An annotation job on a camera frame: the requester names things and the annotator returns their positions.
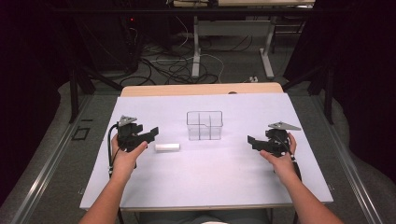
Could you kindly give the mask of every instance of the person's right forearm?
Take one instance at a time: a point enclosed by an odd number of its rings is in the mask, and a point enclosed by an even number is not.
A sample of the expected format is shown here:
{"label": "person's right forearm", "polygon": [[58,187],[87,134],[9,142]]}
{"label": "person's right forearm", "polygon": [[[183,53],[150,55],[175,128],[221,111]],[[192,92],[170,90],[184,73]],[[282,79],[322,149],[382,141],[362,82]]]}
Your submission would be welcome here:
{"label": "person's right forearm", "polygon": [[284,182],[301,223],[343,223],[297,176]]}

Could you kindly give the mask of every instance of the person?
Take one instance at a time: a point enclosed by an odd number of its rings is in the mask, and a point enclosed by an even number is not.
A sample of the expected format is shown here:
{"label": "person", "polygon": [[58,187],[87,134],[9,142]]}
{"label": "person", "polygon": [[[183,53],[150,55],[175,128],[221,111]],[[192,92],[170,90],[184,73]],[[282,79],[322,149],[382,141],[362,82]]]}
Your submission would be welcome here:
{"label": "person", "polygon": [[[289,133],[290,151],[294,154],[297,143]],[[127,153],[120,150],[117,135],[111,140],[113,155],[113,174],[92,207],[79,223],[114,223],[117,218],[120,200],[136,164],[138,156],[147,148],[147,142]],[[294,171],[290,154],[275,157],[265,150],[260,155],[268,160],[281,183],[286,187],[293,202],[300,223],[343,223],[332,211],[322,204],[301,182]],[[140,214],[140,223],[267,223],[263,209],[240,209],[201,212],[147,212]]]}

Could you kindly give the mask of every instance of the desk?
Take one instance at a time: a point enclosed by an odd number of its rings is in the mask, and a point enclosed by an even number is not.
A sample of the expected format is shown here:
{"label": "desk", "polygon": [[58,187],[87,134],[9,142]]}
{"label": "desk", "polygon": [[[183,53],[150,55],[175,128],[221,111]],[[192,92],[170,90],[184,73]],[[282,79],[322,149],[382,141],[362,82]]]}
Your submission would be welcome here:
{"label": "desk", "polygon": [[[221,140],[189,140],[186,113],[194,110],[222,111]],[[137,168],[123,193],[121,209],[171,211],[291,206],[290,196],[271,164],[247,142],[248,135],[263,139],[270,123],[282,120],[301,127],[289,96],[278,84],[127,87],[118,98],[108,130],[121,115],[136,117],[137,123],[143,124],[144,133],[157,126],[160,130],[156,140],[138,158]],[[332,202],[304,131],[291,132],[298,142],[295,156],[305,185],[321,202]],[[106,138],[107,133],[80,208],[90,208],[108,181]],[[155,144],[168,143],[180,143],[180,151],[154,150]]]}
{"label": "desk", "polygon": [[[219,7],[280,7],[313,5],[315,0],[219,0]],[[174,1],[175,7],[207,7],[207,3],[193,3]],[[268,58],[268,51],[276,26],[276,17],[270,21],[199,21],[194,17],[194,58],[192,76],[199,76],[201,49],[199,48],[200,35],[257,35],[265,36],[264,48],[260,49],[265,75],[274,78],[274,72]]]}

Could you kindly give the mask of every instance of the human arm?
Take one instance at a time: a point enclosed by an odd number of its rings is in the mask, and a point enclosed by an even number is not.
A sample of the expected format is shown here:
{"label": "human arm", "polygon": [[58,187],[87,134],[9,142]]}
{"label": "human arm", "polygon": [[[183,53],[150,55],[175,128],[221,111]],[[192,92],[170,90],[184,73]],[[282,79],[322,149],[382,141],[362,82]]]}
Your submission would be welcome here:
{"label": "human arm", "polygon": [[[290,151],[294,154],[297,144],[291,133],[289,139]],[[261,150],[260,154],[274,166],[275,173],[288,190],[301,223],[343,223],[301,182],[289,153],[279,158],[265,150]]]}
{"label": "human arm", "polygon": [[146,149],[143,142],[131,152],[119,150],[117,135],[111,140],[114,159],[110,180],[79,223],[114,223],[124,188],[134,170],[137,157]]}

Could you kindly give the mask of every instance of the transparent plastic bin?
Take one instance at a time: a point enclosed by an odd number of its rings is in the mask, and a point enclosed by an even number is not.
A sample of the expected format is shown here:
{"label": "transparent plastic bin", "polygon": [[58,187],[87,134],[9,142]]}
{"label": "transparent plastic bin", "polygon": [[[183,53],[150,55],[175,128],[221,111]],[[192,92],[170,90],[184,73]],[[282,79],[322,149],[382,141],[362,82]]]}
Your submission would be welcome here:
{"label": "transparent plastic bin", "polygon": [[187,113],[189,139],[220,140],[222,123],[221,111],[190,111]]}

